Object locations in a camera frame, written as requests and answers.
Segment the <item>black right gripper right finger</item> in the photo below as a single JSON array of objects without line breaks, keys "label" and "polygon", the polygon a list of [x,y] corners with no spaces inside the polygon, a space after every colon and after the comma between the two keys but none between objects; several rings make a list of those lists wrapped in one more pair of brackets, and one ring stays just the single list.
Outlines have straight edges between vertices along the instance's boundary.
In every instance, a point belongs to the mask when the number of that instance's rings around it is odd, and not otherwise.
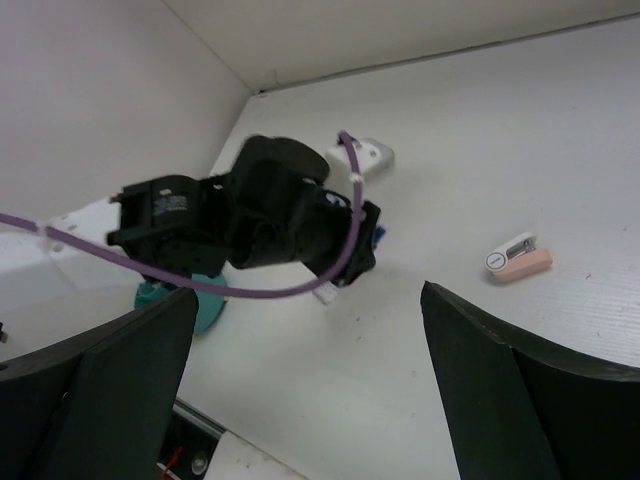
[{"label": "black right gripper right finger", "polygon": [[638,368],[549,341],[435,283],[420,304],[461,478],[638,478]]}]

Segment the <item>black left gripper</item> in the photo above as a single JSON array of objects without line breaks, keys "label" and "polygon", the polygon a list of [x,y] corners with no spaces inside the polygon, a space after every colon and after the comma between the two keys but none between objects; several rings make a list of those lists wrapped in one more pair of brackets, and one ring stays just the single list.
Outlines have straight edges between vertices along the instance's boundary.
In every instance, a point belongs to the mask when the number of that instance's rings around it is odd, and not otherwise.
[{"label": "black left gripper", "polygon": [[324,187],[329,164],[287,137],[247,138],[223,191],[229,205],[228,262],[253,269],[300,262],[316,276],[340,258],[351,229],[351,198]]}]

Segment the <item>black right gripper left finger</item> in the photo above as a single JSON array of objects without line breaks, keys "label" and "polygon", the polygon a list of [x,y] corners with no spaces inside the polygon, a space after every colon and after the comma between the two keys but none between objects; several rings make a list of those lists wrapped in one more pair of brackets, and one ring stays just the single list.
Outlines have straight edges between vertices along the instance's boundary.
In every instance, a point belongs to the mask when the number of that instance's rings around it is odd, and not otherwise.
[{"label": "black right gripper left finger", "polygon": [[4,479],[157,479],[198,310],[191,289],[1,364]]}]

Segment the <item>teal plastic cup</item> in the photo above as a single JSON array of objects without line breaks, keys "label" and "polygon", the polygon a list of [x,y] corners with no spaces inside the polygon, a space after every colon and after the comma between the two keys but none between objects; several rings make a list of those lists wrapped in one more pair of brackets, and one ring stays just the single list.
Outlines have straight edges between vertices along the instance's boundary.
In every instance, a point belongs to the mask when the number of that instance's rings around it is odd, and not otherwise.
[{"label": "teal plastic cup", "polygon": [[[193,275],[192,279],[208,285],[227,287],[226,279],[222,275],[217,277]],[[145,281],[144,283],[141,283],[136,290],[134,307],[140,308],[153,303],[167,295],[172,289],[173,287],[171,285]],[[220,317],[228,302],[228,298],[201,291],[197,291],[196,295],[199,306],[193,334],[195,336],[199,336],[204,334]]]}]

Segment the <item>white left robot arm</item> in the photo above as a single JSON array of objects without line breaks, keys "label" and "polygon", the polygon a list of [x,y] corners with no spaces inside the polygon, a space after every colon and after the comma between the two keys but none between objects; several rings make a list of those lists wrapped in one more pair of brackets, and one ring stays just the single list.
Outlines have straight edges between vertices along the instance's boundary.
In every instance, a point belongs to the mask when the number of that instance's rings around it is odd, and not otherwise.
[{"label": "white left robot arm", "polygon": [[141,280],[223,297],[279,299],[345,287],[376,264],[384,230],[365,184],[393,150],[341,132],[325,154],[252,135],[228,171],[168,175],[43,221],[3,215],[1,275],[77,289]]}]

